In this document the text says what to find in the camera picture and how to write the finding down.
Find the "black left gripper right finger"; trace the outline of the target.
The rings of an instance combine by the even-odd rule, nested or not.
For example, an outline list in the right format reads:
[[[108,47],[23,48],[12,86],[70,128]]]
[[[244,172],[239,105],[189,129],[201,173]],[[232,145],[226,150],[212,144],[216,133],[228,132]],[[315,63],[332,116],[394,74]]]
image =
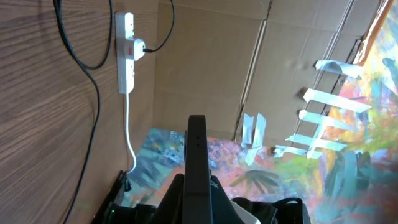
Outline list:
[[[232,206],[231,201],[223,190],[218,178],[210,178],[211,204],[214,224],[244,224]]]

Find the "Galaxy S24+ smartphone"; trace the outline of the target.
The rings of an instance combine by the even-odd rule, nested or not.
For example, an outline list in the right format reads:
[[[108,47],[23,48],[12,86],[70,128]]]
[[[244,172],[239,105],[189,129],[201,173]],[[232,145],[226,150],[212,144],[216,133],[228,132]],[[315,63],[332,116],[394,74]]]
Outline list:
[[[203,115],[189,116],[185,133],[182,222],[186,224],[213,222],[206,119]]]

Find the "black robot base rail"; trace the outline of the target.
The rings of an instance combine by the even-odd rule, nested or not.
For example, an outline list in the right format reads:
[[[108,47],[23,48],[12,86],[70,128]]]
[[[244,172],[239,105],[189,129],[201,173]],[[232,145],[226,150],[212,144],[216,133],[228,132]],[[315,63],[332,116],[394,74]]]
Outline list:
[[[94,215],[91,224],[109,223],[114,206],[120,205],[123,201],[124,193],[130,190],[131,183],[127,178],[127,172],[121,170],[107,196],[103,200],[103,203]]]

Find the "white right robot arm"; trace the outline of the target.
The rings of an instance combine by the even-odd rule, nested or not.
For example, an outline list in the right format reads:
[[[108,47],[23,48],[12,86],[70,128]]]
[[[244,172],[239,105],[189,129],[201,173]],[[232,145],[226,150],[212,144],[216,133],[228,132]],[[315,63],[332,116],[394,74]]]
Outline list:
[[[134,208],[113,205],[101,223],[180,223],[182,205],[178,202],[153,205],[138,204]],[[306,205],[299,198],[286,198],[276,202],[257,202],[236,197],[229,202],[213,200],[213,223],[302,223],[310,224]]]

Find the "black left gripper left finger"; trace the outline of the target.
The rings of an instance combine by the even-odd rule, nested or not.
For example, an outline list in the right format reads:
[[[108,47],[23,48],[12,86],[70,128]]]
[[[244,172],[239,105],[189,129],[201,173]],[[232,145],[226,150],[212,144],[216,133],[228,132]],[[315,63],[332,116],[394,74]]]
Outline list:
[[[177,174],[162,201],[157,207],[150,224],[181,224],[184,175]]]

